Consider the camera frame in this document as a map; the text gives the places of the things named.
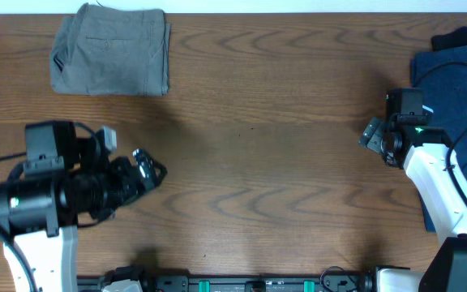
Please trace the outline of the grey shorts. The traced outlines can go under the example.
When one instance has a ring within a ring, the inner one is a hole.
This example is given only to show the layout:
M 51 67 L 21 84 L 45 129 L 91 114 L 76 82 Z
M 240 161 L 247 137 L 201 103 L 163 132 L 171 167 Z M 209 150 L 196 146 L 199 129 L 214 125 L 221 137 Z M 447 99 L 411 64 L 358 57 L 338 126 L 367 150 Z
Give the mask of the grey shorts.
M 66 16 L 49 56 L 57 93 L 162 96 L 169 91 L 171 24 L 162 10 L 84 4 Z

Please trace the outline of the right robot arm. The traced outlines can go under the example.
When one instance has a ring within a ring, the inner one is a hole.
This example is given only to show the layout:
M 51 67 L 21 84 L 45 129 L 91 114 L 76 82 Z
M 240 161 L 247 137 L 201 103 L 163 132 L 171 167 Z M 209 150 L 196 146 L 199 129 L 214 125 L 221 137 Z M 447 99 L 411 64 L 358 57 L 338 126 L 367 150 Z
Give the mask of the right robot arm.
M 359 140 L 404 170 L 426 206 L 440 248 L 424 272 L 378 267 L 367 291 L 467 291 L 467 180 L 445 130 L 373 118 Z

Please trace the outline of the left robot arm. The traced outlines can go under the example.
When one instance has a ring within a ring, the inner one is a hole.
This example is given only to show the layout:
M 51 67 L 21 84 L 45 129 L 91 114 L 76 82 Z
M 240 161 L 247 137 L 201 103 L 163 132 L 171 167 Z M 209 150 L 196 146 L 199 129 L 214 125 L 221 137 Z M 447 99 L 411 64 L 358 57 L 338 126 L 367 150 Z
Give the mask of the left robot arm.
M 18 291 L 76 291 L 79 215 L 95 226 L 158 188 L 167 169 L 148 152 L 104 159 L 77 170 L 18 164 L 0 183 L 0 232 Z

